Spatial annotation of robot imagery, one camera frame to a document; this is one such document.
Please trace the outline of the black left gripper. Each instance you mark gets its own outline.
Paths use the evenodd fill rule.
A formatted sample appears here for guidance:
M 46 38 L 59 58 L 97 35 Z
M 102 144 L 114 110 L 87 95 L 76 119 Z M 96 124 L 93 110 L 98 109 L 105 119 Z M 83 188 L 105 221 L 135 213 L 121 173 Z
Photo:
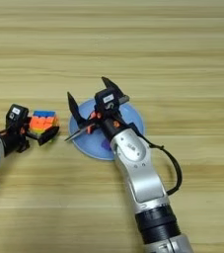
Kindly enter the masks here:
M 44 145 L 52 140 L 58 131 L 58 126 L 52 126 L 38 137 L 36 133 L 30 131 L 28 124 L 10 124 L 5 129 L 0 130 L 0 155 L 9 155 L 14 151 L 22 153 L 29 149 L 28 138 L 37 140 L 39 145 Z

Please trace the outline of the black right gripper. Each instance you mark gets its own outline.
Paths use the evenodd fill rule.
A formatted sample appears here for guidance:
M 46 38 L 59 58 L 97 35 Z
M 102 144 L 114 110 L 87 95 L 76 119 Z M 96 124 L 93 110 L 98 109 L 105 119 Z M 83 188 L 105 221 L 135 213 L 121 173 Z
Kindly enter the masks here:
M 112 140 L 117 134 L 126 129 L 138 131 L 135 123 L 127 123 L 120 111 L 120 106 L 129 101 L 129 97 L 124 95 L 119 87 L 109 78 L 102 77 L 107 88 L 113 88 L 116 95 L 111 94 L 105 97 L 95 96 L 95 107 L 93 115 L 87 119 L 81 117 L 79 107 L 70 92 L 67 93 L 69 110 L 78 124 L 79 129 L 85 129 L 87 132 L 94 128 L 100 128 L 108 140 Z

